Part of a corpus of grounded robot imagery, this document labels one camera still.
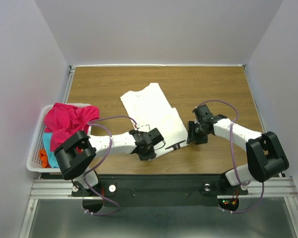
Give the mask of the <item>white t shirt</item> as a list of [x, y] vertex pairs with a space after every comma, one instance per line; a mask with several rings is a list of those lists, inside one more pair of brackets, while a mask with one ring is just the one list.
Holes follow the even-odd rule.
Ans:
[[158, 129], [164, 140], [154, 146], [156, 157], [187, 146], [187, 130], [176, 108], [171, 107], [158, 83], [140, 91], [128, 91], [120, 97], [129, 117], [139, 131]]

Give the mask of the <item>pink t shirt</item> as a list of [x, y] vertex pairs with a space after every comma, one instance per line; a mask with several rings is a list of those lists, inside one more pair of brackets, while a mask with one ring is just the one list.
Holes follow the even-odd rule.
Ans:
[[45, 132], [51, 133], [50, 149], [55, 151], [61, 144], [77, 131], [88, 131], [87, 123], [99, 119], [96, 106], [78, 107], [55, 103], [44, 117]]

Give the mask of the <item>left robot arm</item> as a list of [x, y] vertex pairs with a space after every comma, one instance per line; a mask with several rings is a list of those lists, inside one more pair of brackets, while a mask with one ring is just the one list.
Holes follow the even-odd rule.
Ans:
[[157, 128], [148, 132], [131, 130], [123, 134], [94, 136], [78, 131], [55, 151], [64, 180], [71, 180], [89, 195], [100, 191], [100, 182], [95, 168], [90, 167], [95, 158], [104, 160], [110, 154], [137, 154], [141, 161], [157, 157], [155, 146], [164, 142]]

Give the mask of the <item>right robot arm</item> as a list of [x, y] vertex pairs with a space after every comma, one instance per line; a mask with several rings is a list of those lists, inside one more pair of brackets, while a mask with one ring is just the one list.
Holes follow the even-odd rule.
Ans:
[[252, 181], [265, 182], [289, 168], [289, 161], [275, 133], [247, 129], [224, 115], [214, 115], [205, 104], [192, 112], [195, 120], [188, 122], [188, 144], [206, 144], [212, 134], [227, 139], [231, 147], [237, 145], [246, 152], [245, 165], [237, 166], [233, 158], [233, 168], [221, 174], [221, 192], [231, 193], [237, 185], [247, 186]]

